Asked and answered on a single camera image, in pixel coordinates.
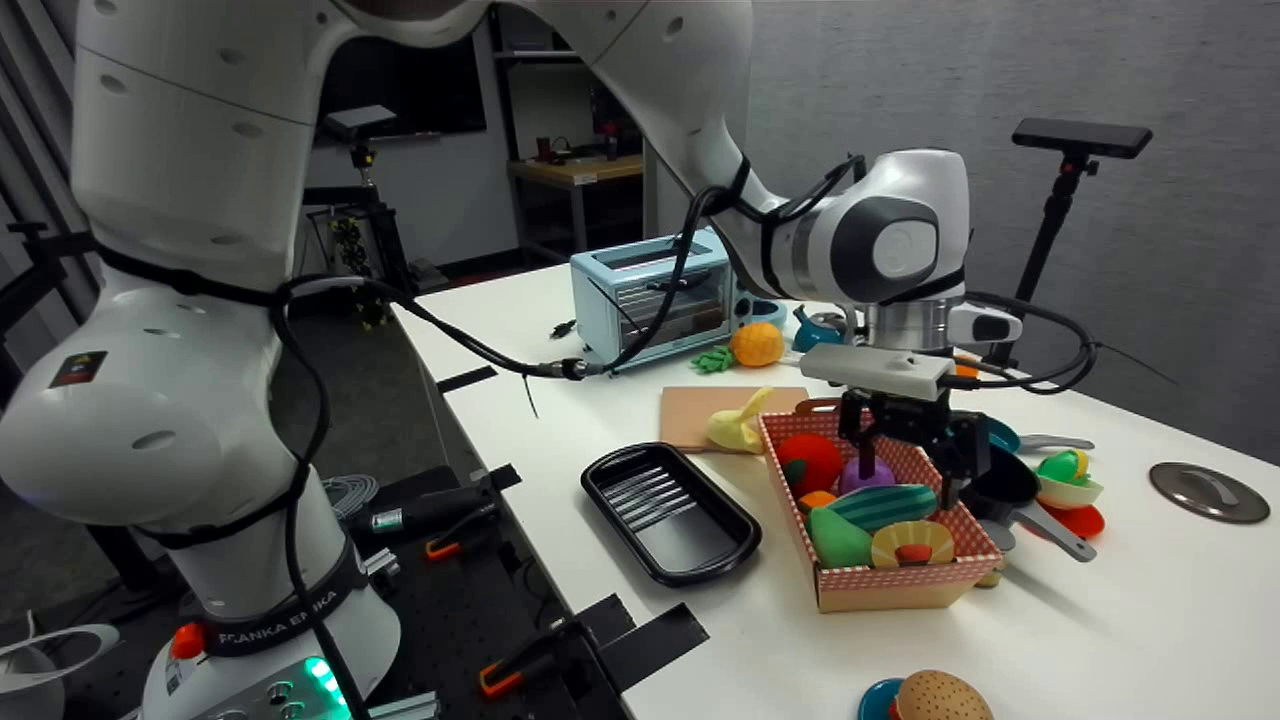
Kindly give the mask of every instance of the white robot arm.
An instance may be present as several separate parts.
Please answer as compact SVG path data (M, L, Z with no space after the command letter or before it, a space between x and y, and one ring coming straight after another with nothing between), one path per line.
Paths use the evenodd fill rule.
M723 128L723 98L747 66L751 0L511 4L544 16L586 59L687 191L732 189L716 226L756 287L879 312L876 373L846 377L842 354L819 373L925 401L936 393L936 373L925 383L883 377L911 377L898 373L903 352L945 347L945 324L920 309L960 295L960 154L879 154L869 176L795 210L758 183ZM321 652L313 631L280 621L298 615L285 552L286 510L267 505L286 489L298 489L298 581L335 595L315 611L359 690L373 690L395 657L395 611L366 587L332 591L351 552L315 472L294 485L294 460L267 428L265 396L280 343L267 312L242 295L290 274L326 57L351 35L451 43L487 8L492 0L80 4L73 189L115 264L103 269L89 324L11 396L0 474L43 510L170 540L169 556L224 631L224 652L159 652L145 717L204 717ZM197 295L174 293L170 272L204 282Z

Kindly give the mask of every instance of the purple toy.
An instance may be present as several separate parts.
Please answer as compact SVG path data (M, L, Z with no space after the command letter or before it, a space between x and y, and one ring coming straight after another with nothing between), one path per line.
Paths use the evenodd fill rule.
M861 489L890 489L895 472L876 460L876 472L864 474L861 457L853 457L841 472L841 497L861 490Z

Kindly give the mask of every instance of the black tray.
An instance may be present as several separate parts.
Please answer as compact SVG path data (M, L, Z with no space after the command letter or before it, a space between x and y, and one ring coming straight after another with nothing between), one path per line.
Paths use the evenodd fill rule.
M664 585L737 572L758 524L737 507L684 453L631 442L582 468L582 490Z

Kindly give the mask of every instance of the white table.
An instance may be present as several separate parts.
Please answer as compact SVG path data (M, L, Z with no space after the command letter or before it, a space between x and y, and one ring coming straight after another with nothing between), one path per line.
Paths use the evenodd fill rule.
M425 295L425 302L522 361L561 361L574 336L549 340L571 315L566 269ZM436 380L485 368L436 326L400 315ZM956 396L1021 430L1093 437L1106 531L1093 564L1014 531L1003 585L951 608L841 611L811 608L806 569L785 531L763 460L704 457L763 527L758 556L732 581L671 591L611 535L579 490L579 472L624 442L657 437L664 383L805 383L795 365L697 377L687 361L614 380L520 377L446 393L446 409L487 468L517 462L506 490L527 540L571 608L614 591L634 621L687 605L706 643L628 690L634 717L678 720L842 720L883 674L949 668L970 678L996 717L1031 720L1255 720L1280 717L1280 519L1255 527L1186 515L1147 489L1157 460L1218 468L1280 507L1276 468L1086 396Z

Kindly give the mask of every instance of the orange toy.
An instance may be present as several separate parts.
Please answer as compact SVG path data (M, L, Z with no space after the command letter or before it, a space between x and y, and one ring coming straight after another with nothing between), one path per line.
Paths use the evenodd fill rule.
M826 507L826 505L834 505L832 490L806 490L806 497L799 497L799 507L806 507L806 510Z
M775 324L756 320L737 326L729 347L741 368L771 368L775 361L785 361L787 340Z

